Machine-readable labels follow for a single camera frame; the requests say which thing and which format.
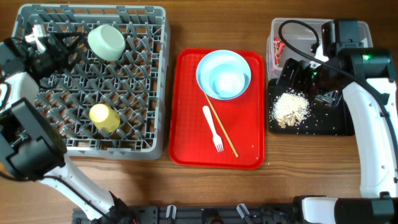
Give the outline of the green bowl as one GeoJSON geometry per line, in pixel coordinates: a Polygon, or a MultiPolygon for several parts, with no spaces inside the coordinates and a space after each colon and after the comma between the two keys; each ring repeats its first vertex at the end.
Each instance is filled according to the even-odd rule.
{"type": "Polygon", "coordinates": [[[99,58],[107,61],[117,61],[125,48],[125,38],[111,25],[101,25],[93,29],[87,37],[88,44],[99,58]]]}

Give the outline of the red snack wrapper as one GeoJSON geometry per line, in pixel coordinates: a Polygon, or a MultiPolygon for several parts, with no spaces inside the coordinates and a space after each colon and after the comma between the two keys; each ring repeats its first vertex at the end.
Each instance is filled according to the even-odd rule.
{"type": "Polygon", "coordinates": [[[276,67],[278,67],[280,63],[280,58],[285,49],[285,44],[280,38],[277,37],[274,37],[273,43],[274,43],[274,64],[276,67]]]}

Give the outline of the light blue bowl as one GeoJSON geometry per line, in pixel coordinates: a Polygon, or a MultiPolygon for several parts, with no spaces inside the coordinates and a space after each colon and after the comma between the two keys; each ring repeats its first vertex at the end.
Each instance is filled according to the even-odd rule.
{"type": "Polygon", "coordinates": [[[244,88],[244,72],[239,66],[221,64],[211,71],[208,83],[218,98],[234,98],[244,88]]]}

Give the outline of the yellow cup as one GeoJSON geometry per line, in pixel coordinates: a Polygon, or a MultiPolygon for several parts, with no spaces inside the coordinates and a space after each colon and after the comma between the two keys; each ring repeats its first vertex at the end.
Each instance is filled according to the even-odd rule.
{"type": "Polygon", "coordinates": [[[120,125],[118,112],[106,104],[95,104],[90,108],[89,118],[99,130],[112,133],[120,125]]]}

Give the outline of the white plastic fork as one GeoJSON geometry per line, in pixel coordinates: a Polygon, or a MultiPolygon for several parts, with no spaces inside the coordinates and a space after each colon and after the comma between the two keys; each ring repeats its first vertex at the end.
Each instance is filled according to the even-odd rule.
{"type": "Polygon", "coordinates": [[[211,115],[210,108],[208,106],[203,106],[202,111],[203,111],[206,121],[210,127],[210,130],[212,133],[213,144],[215,145],[217,152],[223,152],[223,142],[222,142],[221,137],[216,132],[215,124],[213,121],[213,117],[211,115]]]}

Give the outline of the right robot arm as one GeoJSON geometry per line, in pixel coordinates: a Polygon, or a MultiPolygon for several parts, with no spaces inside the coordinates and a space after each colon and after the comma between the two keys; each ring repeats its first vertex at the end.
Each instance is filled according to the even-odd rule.
{"type": "Polygon", "coordinates": [[[269,111],[284,93],[307,100],[307,119],[293,114],[269,121],[275,133],[354,135],[361,184],[360,198],[296,196],[271,209],[287,223],[397,222],[396,71],[390,51],[366,47],[352,19],[328,21],[315,31],[310,54],[289,58],[268,84],[269,111]],[[323,49],[327,61],[314,57],[323,49]]]}

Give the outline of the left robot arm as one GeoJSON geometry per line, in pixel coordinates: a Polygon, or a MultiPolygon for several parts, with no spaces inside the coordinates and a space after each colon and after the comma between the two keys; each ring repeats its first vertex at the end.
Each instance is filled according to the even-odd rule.
{"type": "Polygon", "coordinates": [[[72,70],[83,32],[30,34],[1,42],[1,164],[15,182],[40,182],[80,207],[91,223],[138,223],[136,214],[89,179],[67,155],[62,136],[36,110],[40,80],[72,70]]]}

